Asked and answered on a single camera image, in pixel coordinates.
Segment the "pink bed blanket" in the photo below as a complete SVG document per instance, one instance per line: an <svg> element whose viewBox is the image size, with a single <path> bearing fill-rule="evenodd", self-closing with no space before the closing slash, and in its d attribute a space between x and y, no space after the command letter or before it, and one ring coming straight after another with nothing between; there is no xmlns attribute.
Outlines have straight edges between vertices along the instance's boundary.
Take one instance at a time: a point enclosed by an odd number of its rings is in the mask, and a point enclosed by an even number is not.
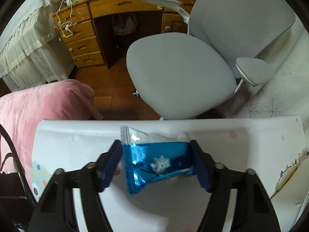
<svg viewBox="0 0 309 232"><path fill-rule="evenodd" d="M39 122L48 120L103 120L94 107L92 87L77 80L52 82L1 97L1 125L9 134L31 180L31 160Z"/></svg>

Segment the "white floral curtain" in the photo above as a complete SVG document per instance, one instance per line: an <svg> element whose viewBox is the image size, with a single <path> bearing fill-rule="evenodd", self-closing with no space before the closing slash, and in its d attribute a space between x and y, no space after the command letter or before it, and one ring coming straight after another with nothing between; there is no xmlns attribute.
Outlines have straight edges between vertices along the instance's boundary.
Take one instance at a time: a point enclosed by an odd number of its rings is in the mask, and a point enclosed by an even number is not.
<svg viewBox="0 0 309 232"><path fill-rule="evenodd" d="M299 115L308 135L308 33L299 18L258 55L275 69L266 84L246 85L237 95L232 118Z"/></svg>

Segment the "cartoon printed mat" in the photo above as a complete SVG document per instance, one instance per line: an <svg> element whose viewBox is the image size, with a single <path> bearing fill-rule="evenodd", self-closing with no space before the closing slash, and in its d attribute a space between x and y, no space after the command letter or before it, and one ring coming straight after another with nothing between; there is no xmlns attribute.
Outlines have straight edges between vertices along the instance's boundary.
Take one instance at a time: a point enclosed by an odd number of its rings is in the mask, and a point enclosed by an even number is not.
<svg viewBox="0 0 309 232"><path fill-rule="evenodd" d="M96 161L126 130L121 173L99 196L114 231L196 231L211 197L196 176L180 174L184 152L196 140L231 170L254 169L289 231L308 203L308 146L301 118L99 121L42 120L32 152L32 192L39 199L58 168L78 170Z"/></svg>

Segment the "blue snowflake snack packet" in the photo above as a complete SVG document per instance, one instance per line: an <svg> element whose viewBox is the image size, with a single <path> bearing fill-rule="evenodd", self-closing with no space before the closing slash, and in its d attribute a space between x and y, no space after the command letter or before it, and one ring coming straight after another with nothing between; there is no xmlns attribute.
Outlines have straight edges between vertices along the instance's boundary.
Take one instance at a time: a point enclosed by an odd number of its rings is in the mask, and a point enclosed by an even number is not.
<svg viewBox="0 0 309 232"><path fill-rule="evenodd" d="M129 194L171 177L194 175L186 133L171 138L129 126L121 126L120 132Z"/></svg>

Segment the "grey office chair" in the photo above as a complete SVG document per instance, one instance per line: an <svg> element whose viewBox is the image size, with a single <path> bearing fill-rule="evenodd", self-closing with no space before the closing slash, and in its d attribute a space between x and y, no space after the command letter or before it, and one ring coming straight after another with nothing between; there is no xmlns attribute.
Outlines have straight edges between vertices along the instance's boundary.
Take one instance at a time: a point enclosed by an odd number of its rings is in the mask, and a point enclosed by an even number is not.
<svg viewBox="0 0 309 232"><path fill-rule="evenodd" d="M230 99L244 81L274 77L258 58L295 22L285 0L141 0L176 11L187 33L169 32L130 45L128 74L141 99L163 119L190 119Z"/></svg>

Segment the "white plastic storage bin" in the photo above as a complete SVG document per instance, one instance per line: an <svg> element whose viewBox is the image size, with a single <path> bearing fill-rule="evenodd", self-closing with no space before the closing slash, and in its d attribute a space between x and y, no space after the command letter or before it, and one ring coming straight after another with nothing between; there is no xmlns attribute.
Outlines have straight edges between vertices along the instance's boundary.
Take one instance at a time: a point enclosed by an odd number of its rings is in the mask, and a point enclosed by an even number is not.
<svg viewBox="0 0 309 232"><path fill-rule="evenodd" d="M308 158L271 200L281 231L289 231L308 203Z"/></svg>

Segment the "black handbag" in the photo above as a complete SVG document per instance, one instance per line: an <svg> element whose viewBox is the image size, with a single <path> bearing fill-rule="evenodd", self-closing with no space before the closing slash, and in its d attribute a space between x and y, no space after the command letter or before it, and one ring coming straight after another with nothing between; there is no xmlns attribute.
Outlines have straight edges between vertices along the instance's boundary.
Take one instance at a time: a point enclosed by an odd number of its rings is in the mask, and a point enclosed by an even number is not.
<svg viewBox="0 0 309 232"><path fill-rule="evenodd" d="M15 146L4 127L1 127L1 138L10 149L1 161L1 169L9 158L13 159L17 167L14 173L1 172L1 228L4 231L27 231L37 201L26 180Z"/></svg>

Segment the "wooden desk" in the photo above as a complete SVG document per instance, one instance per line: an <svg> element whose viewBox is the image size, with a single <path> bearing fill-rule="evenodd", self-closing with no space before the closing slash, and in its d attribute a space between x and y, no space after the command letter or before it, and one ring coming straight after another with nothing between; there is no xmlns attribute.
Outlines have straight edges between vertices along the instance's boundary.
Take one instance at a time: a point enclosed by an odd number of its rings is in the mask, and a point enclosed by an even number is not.
<svg viewBox="0 0 309 232"><path fill-rule="evenodd" d="M190 13L196 0L177 0ZM187 32L173 10L141 0L81 0L53 14L54 24L78 68L111 68L135 40Z"/></svg>

